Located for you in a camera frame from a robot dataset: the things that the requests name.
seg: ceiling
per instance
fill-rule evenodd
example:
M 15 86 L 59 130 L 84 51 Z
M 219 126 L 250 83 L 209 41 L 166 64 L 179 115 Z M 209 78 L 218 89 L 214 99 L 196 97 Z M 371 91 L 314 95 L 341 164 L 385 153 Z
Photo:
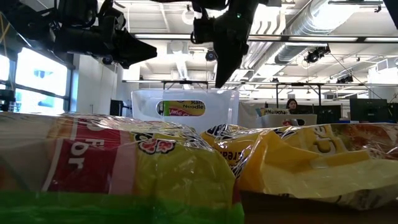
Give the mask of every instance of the ceiling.
M 29 2 L 34 9 L 43 9 L 43 5 L 51 7 L 53 0 L 24 0 Z M 308 0 L 284 0 L 283 11 L 287 24 L 294 21 L 294 17 L 308 3 Z M 193 26 L 193 13 L 187 12 L 187 4 L 189 2 L 175 2 L 167 4 L 159 4 L 149 0 L 117 0 L 118 3 L 125 6 L 124 9 L 115 6 L 116 9 L 122 11 L 125 18 L 129 22 L 126 28 L 132 33 L 191 33 Z M 375 13 L 376 7 L 360 7 L 356 12 L 348 18 L 346 22 L 335 29 L 330 35 L 388 35 L 398 36 L 398 32 L 394 23 L 385 7 L 381 12 Z M 274 7 L 267 7 L 261 15 L 257 16 L 253 27 L 258 25 L 259 21 L 263 21 L 264 17 L 270 17 L 270 21 L 280 23 L 279 8 L 275 14 Z M 220 12 L 210 11 L 210 15 L 217 16 Z M 158 57 L 139 63 L 140 75 L 143 79 L 152 80 L 168 80 L 173 77 L 173 70 L 177 70 L 176 60 L 178 57 L 167 53 L 167 44 L 170 41 L 148 40 L 158 49 Z M 213 78 L 209 73 L 215 70 L 216 62 L 207 62 L 205 54 L 207 48 L 211 45 L 202 45 L 189 50 L 184 61 L 188 70 L 188 77 L 192 80 L 208 80 Z M 276 72 L 275 76 L 280 82 L 335 82 L 334 76 L 339 74 L 345 68 L 354 68 L 354 75 L 361 81 L 367 81 L 368 68 L 375 65 L 374 62 L 382 60 L 384 57 L 398 56 L 398 45 L 391 44 L 330 44 L 331 52 L 335 56 L 327 55 L 318 63 L 307 64 L 303 62 L 303 56 L 299 55 L 288 66 L 284 67 L 280 72 Z M 267 76 L 266 79 L 258 73 L 252 80 L 268 82 L 273 76 Z M 141 88 L 161 88 L 160 85 L 141 84 Z

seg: person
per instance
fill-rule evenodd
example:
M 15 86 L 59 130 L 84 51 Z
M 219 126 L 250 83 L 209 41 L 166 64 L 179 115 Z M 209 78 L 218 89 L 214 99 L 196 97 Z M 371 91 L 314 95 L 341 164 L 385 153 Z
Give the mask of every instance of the person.
M 297 109 L 297 101 L 295 99 L 289 99 L 286 103 L 286 109 L 296 110 Z

